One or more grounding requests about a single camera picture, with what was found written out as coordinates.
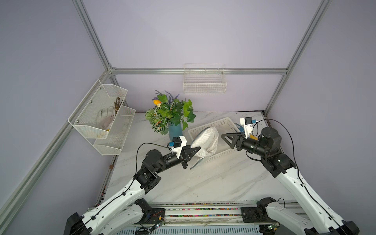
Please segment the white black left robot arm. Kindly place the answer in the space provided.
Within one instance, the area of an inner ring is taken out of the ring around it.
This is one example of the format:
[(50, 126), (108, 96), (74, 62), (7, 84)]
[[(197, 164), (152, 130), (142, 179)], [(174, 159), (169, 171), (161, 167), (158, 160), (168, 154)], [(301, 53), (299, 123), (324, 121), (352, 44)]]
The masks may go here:
[(162, 155), (156, 149), (148, 151), (142, 166), (122, 190), (83, 215), (77, 212), (72, 214), (67, 219), (63, 234), (99, 235), (109, 227), (111, 220), (133, 204), (136, 208), (130, 212), (130, 219), (133, 223), (139, 222), (145, 217), (143, 213), (147, 212), (146, 202), (142, 198), (161, 181), (158, 174), (179, 164), (186, 169), (199, 150), (200, 147), (184, 146), (178, 152), (167, 155)]

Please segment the white mesh laundry bag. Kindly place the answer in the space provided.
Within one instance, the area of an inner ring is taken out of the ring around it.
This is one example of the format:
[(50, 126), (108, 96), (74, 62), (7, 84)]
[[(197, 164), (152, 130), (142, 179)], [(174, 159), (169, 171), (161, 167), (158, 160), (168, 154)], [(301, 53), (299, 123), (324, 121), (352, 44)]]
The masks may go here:
[(190, 168), (190, 170), (199, 165), (203, 165), (206, 160), (215, 155), (218, 149), (218, 140), (219, 133), (215, 127), (208, 127), (196, 136), (191, 147), (200, 147), (200, 150), (195, 154), (199, 160)]

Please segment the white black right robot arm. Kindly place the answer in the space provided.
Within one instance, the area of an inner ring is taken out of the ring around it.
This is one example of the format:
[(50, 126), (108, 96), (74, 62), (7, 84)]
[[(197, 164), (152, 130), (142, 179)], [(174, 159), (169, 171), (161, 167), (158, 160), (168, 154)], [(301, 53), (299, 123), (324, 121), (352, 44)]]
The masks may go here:
[(298, 166), (280, 149), (282, 137), (271, 127), (261, 130), (258, 139), (243, 133), (223, 134), (231, 149), (245, 150), (260, 156), (264, 168), (282, 183), (304, 210), (308, 219), (289, 211), (268, 197), (258, 201), (258, 209), (268, 218), (287, 227), (297, 235), (358, 235), (360, 229), (353, 221), (345, 221), (331, 209), (303, 179)]

